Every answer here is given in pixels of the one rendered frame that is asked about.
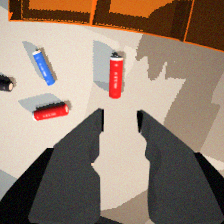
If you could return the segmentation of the orange bin with label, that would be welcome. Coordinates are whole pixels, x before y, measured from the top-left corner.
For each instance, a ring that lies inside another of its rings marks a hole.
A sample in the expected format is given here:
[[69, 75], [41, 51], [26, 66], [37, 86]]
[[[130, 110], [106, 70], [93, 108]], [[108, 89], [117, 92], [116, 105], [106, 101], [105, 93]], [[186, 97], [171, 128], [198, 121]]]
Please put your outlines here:
[[224, 52], [224, 0], [8, 0], [8, 21], [123, 30]]

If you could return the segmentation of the black aa battery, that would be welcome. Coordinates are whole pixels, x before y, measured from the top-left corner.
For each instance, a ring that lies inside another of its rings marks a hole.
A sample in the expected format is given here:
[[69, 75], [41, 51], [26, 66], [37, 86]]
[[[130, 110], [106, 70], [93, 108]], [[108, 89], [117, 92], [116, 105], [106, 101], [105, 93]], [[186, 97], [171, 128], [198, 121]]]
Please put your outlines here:
[[1, 80], [0, 79], [0, 91], [11, 92], [13, 89], [12, 81]]

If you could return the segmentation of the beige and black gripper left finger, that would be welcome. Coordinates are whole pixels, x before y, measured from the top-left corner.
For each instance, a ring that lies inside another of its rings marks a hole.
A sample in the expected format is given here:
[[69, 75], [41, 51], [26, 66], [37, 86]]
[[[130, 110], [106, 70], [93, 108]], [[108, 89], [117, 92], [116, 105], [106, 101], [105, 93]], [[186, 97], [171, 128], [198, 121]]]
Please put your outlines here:
[[100, 176], [93, 164], [99, 157], [101, 132], [104, 109], [98, 108], [46, 148], [1, 199], [0, 224], [97, 222]]

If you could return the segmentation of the blue battery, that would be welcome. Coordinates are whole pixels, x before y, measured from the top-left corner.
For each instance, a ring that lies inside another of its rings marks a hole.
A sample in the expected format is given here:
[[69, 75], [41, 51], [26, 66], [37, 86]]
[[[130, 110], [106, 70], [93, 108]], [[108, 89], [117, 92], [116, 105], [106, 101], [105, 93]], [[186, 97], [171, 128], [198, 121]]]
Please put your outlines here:
[[41, 73], [42, 73], [42, 75], [43, 75], [47, 85], [50, 86], [50, 85], [54, 84], [55, 80], [54, 80], [54, 78], [53, 78], [53, 76], [52, 76], [52, 74], [51, 74], [51, 72], [49, 70], [49, 67], [48, 67], [48, 65], [47, 65], [47, 63], [46, 63], [46, 61], [45, 61], [41, 51], [40, 50], [38, 50], [38, 51], [36, 50], [32, 54], [34, 56], [35, 61], [37, 62], [37, 65], [38, 65], [38, 67], [39, 67], [39, 69], [40, 69], [40, 71], [41, 71]]

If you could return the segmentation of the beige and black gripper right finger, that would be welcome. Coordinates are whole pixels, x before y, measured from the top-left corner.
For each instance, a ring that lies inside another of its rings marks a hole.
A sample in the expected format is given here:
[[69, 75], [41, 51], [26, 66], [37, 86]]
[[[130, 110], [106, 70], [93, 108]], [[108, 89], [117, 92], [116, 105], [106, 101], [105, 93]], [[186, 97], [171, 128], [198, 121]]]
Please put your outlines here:
[[224, 177], [200, 152], [144, 110], [137, 110], [137, 124], [151, 164], [150, 220], [155, 224], [224, 224]]

